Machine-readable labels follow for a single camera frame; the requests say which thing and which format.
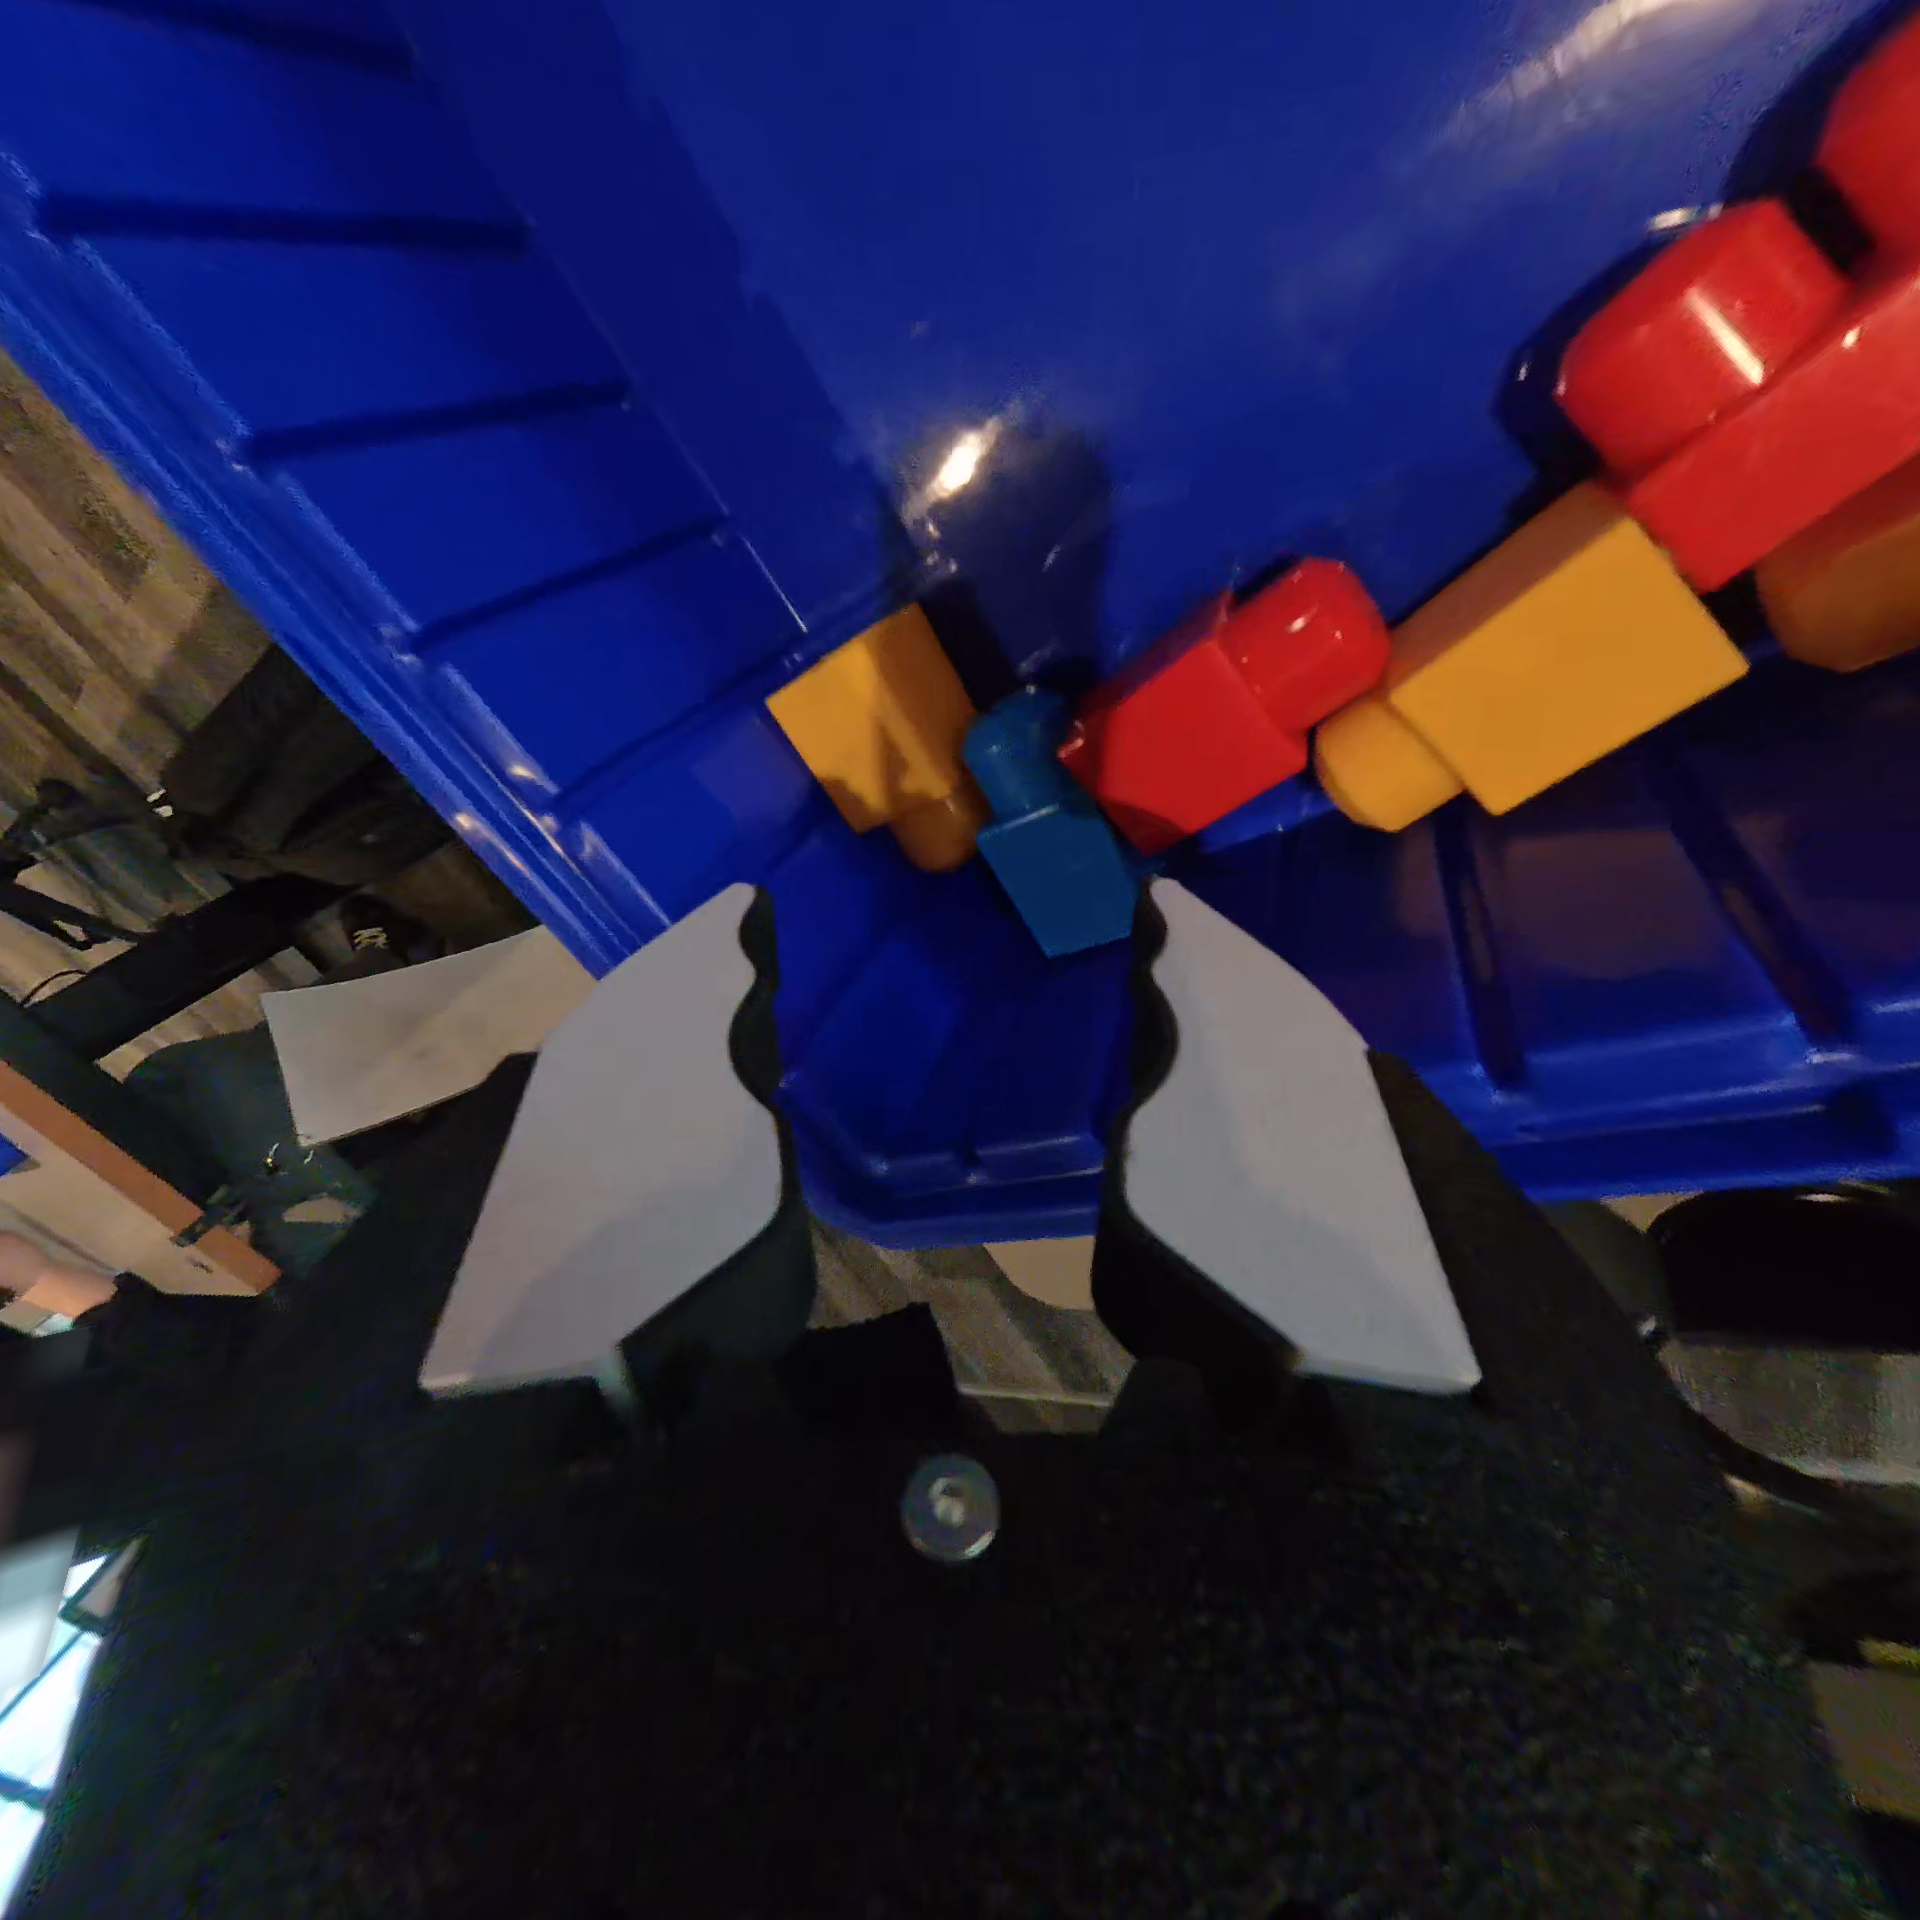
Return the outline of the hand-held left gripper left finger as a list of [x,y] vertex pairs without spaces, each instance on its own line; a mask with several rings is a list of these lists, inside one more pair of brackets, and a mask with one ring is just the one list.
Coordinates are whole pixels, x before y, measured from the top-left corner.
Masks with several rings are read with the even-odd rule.
[[645,1404],[800,1339],[819,1268],[779,985],[775,900],[737,882],[553,1030],[422,1356],[427,1394],[589,1379]]

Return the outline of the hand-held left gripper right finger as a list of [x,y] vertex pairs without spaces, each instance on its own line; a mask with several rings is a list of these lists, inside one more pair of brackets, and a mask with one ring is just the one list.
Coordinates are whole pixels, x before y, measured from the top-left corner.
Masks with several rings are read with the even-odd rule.
[[1482,1379],[1356,1026],[1177,879],[1136,913],[1131,1081],[1093,1304],[1216,1399],[1293,1379],[1465,1397]]

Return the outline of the blue single-stud block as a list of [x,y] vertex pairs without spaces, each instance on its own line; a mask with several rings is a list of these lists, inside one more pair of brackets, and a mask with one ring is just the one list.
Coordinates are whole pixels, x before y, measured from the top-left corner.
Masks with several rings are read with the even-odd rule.
[[1124,943],[1141,903],[1141,864],[1060,761],[1068,702],[1022,685],[979,713],[964,761],[988,808],[976,847],[1049,958]]

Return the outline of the pile of assorted toy blocks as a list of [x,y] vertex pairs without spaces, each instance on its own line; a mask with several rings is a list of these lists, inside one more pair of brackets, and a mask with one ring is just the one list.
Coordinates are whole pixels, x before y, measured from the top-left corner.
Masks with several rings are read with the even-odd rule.
[[1012,849],[1022,779],[1062,776],[1136,853],[1310,771],[1361,827],[1457,798],[1504,814],[1739,682],[1709,608],[1751,577],[1778,647],[1833,671],[1917,650],[1919,34],[1836,90],[1812,171],[1864,238],[1845,264],[1788,199],[1727,203],[1567,342],[1553,400],[1597,477],[1388,627],[1306,558],[1207,601],[1076,705],[979,713],[919,606],[767,698],[843,820],[924,869]]

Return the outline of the blue ribbed plastic bin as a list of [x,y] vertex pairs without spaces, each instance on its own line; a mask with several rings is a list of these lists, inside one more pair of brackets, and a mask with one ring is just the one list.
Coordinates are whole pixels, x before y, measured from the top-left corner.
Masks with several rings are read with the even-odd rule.
[[781,909],[808,1195],[1093,1227],[1126,953],[767,709],[920,601],[988,705],[1587,476],[1550,367],[1801,186],[1917,4],[4,4],[4,345],[599,972]]

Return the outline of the white paper sheet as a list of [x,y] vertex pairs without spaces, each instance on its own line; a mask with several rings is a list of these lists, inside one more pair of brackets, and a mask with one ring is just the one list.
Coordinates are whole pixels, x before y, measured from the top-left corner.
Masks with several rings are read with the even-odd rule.
[[477,1090],[599,980],[542,925],[392,972],[262,995],[296,1135],[323,1145]]

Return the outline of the wooden office desk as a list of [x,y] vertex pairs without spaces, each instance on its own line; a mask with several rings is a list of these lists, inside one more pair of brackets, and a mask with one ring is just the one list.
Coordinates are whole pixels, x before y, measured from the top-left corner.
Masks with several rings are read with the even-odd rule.
[[53,1257],[180,1298],[258,1298],[280,1281],[278,1263],[208,1204],[12,1066],[2,1131],[20,1153],[2,1178],[4,1229]]

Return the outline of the black chair seat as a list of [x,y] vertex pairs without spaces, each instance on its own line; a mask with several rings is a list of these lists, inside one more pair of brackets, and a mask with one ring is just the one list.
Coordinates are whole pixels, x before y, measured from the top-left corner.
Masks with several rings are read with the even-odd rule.
[[1917,1182],[1550,1204],[1817,1662],[1917,1675]]

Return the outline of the black office chair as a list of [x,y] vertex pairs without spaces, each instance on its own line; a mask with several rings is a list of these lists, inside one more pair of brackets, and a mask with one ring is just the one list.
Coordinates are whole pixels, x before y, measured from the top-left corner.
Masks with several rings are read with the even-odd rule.
[[4,760],[4,931],[70,958],[16,997],[96,1062],[286,950],[409,964],[533,924],[278,646],[153,778],[76,746]]

